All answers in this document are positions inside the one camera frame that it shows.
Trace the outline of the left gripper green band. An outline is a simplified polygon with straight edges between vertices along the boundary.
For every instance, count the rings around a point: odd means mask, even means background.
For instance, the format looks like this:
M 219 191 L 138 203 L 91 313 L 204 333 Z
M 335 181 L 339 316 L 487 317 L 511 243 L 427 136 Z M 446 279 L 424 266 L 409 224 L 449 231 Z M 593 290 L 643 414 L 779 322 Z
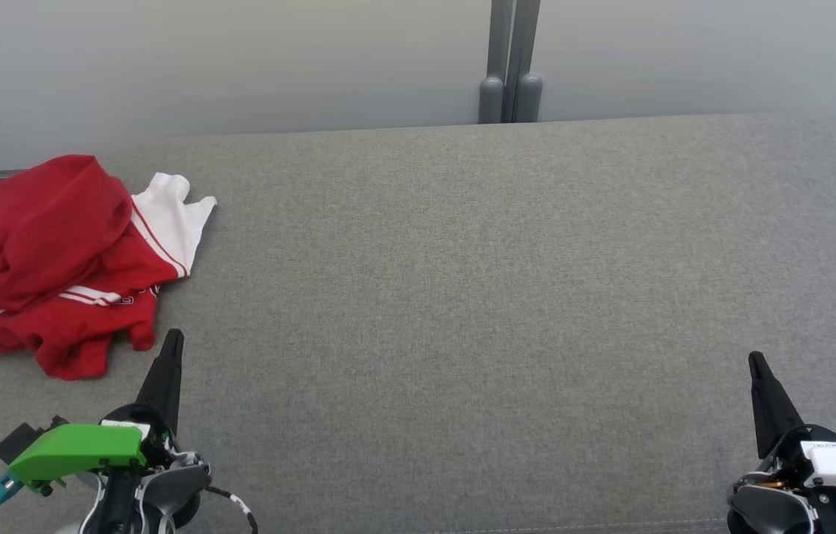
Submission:
M 83 472 L 139 478 L 166 471 L 177 455 L 184 334 L 171 329 L 135 403 L 98 423 L 59 423 L 44 430 L 9 464 L 8 472 L 35 492 Z

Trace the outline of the red jersey with white sleeves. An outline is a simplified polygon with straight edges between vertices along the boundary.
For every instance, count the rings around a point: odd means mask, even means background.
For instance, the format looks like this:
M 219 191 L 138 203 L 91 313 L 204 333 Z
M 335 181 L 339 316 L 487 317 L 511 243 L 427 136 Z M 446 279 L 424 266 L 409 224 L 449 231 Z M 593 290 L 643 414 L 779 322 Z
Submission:
M 0 354 L 27 349 L 52 378 L 107 372 L 113 339 L 125 332 L 137 351 L 153 348 L 159 289 L 189 277 L 215 197 L 188 202 L 189 180 L 157 173 L 131 199 L 131 216 L 112 246 L 75 283 L 20 311 L 0 306 Z

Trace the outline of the grey partition post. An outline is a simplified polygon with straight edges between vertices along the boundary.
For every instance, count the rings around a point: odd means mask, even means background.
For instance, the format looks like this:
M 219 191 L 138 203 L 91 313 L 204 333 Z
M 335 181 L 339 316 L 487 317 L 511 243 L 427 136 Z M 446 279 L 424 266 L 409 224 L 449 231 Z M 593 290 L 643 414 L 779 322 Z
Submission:
M 539 120 L 543 78 L 532 71 L 541 0 L 510 0 L 510 38 L 504 79 L 502 122 Z

